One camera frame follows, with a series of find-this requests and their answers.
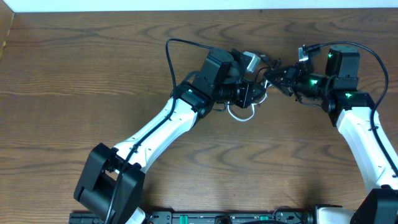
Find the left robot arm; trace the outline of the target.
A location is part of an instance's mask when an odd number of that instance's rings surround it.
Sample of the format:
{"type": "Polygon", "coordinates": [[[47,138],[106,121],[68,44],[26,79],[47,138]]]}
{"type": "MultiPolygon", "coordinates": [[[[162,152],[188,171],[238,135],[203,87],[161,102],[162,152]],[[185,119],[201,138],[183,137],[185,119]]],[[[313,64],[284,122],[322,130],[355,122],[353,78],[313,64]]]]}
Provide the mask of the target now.
{"type": "Polygon", "coordinates": [[[139,207],[147,171],[154,161],[215,104],[247,108],[266,94],[263,85],[245,78],[261,59],[252,52],[210,49],[199,71],[190,72],[164,108],[137,133],[109,148],[90,152],[74,199],[105,223],[143,223],[139,207]]]}

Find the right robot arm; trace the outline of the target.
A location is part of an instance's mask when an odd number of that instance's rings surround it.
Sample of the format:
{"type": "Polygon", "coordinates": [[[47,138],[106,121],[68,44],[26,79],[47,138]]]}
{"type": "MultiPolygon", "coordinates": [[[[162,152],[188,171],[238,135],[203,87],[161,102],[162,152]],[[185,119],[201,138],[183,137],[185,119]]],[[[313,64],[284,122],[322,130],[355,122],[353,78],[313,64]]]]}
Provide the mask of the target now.
{"type": "Polygon", "coordinates": [[[313,56],[322,44],[302,46],[299,61],[285,68],[272,68],[263,77],[276,89],[296,101],[319,107],[344,137],[359,167],[367,196],[355,211],[336,205],[316,205],[303,223],[397,223],[397,153],[380,123],[370,94],[358,90],[359,50],[377,60],[389,80],[382,60],[371,49],[354,42],[329,42],[323,75],[313,72],[313,56]]]}

